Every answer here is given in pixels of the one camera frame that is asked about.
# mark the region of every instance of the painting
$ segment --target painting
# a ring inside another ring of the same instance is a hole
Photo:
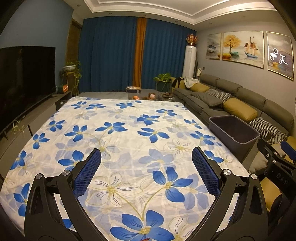
[[[262,31],[224,33],[222,60],[264,68]]]
[[[294,59],[289,36],[267,32],[268,70],[294,79]]]
[[[220,60],[221,34],[209,34],[207,36],[206,59]]]

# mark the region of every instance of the tv cabinet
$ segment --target tv cabinet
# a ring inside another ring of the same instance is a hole
[[[25,114],[18,124],[22,130],[14,132],[10,129],[0,137],[0,188],[23,147],[39,128],[71,98],[71,91],[51,95]]]

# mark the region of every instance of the television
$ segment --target television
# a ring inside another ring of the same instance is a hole
[[[56,92],[55,48],[0,49],[0,135],[34,105]]]

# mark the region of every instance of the orange curtain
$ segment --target orange curtain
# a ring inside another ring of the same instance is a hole
[[[135,47],[135,60],[133,69],[133,86],[141,87],[141,74],[143,64],[144,41],[147,18],[138,18]]]

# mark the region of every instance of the ceiling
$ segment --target ceiling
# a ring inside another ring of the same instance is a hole
[[[267,0],[64,0],[75,16],[137,16],[177,23],[194,30],[233,23],[283,23]]]

